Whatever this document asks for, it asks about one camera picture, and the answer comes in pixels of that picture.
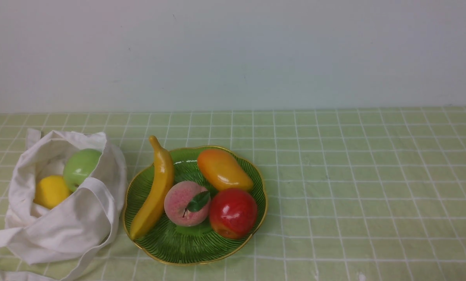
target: pink peach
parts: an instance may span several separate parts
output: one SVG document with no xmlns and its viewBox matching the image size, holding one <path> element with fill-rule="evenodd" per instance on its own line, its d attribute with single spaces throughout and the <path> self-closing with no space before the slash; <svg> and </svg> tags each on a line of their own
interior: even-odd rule
<svg viewBox="0 0 466 281">
<path fill-rule="evenodd" d="M 193 197 L 200 192 L 207 191 L 205 187 L 193 181 L 181 181 L 174 185 L 163 201 L 163 208 L 167 217 L 178 226 L 195 226 L 203 222 L 208 216 L 210 199 L 197 212 L 190 212 L 186 207 Z"/>
</svg>

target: plate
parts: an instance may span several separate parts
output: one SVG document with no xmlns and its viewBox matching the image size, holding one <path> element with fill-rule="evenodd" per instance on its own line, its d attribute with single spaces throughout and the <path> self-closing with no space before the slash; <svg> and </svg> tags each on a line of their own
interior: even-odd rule
<svg viewBox="0 0 466 281">
<path fill-rule="evenodd" d="M 212 196 L 218 193 L 203 177 L 197 166 L 198 155 L 205 149 L 222 149 L 231 153 L 242 169 L 252 178 L 254 188 L 250 194 L 255 199 L 258 207 L 255 225 L 244 238 L 231 240 L 215 233 L 210 227 L 208 219 L 197 226 L 187 228 L 176 226 L 168 219 L 164 212 L 155 227 L 148 234 L 134 241 L 148 256 L 162 263 L 168 265 L 197 265 L 227 258 L 247 244 L 266 217 L 268 199 L 261 173 L 254 164 L 238 157 L 226 148 L 220 146 L 201 146 L 198 148 L 182 148 L 169 151 L 174 162 L 174 184 L 185 180 L 192 180 L 206 187 Z M 126 193 L 126 204 L 122 212 L 124 229 L 127 234 L 129 234 L 131 223 L 136 213 L 142 207 L 151 190 L 153 176 L 154 166 L 152 164 L 139 172 L 129 184 Z"/>
</svg>

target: lemon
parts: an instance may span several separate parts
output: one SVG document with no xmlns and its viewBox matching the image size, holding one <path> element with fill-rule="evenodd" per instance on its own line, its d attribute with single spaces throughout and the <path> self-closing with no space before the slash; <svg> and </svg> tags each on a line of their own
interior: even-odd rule
<svg viewBox="0 0 466 281">
<path fill-rule="evenodd" d="M 35 187 L 34 203 L 49 210 L 63 202 L 72 192 L 62 176 L 48 176 L 39 181 Z"/>
</svg>

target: banana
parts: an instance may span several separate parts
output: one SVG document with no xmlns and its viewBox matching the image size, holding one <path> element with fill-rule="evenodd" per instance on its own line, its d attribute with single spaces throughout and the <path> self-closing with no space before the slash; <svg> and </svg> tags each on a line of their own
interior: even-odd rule
<svg viewBox="0 0 466 281">
<path fill-rule="evenodd" d="M 174 185 L 174 163 L 169 151 L 162 148 L 154 135 L 149 137 L 149 142 L 154 151 L 155 176 L 149 195 L 131 224 L 131 240 L 143 237 L 155 226 L 163 215 L 165 196 Z"/>
</svg>

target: white tote bag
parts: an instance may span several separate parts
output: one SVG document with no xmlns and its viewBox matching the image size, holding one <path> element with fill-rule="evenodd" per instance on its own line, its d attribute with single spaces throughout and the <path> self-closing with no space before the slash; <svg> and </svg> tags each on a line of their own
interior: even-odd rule
<svg viewBox="0 0 466 281">
<path fill-rule="evenodd" d="M 67 159 L 80 149 L 97 149 L 96 169 L 67 199 L 52 210 L 33 203 L 36 179 L 62 174 Z M 19 157 L 9 186 L 9 207 L 0 247 L 28 265 L 79 258 L 62 279 L 79 277 L 96 253 L 113 242 L 127 189 L 124 155 L 105 133 L 84 135 L 28 130 L 27 150 Z M 52 281 L 31 272 L 3 272 L 7 281 Z"/>
</svg>

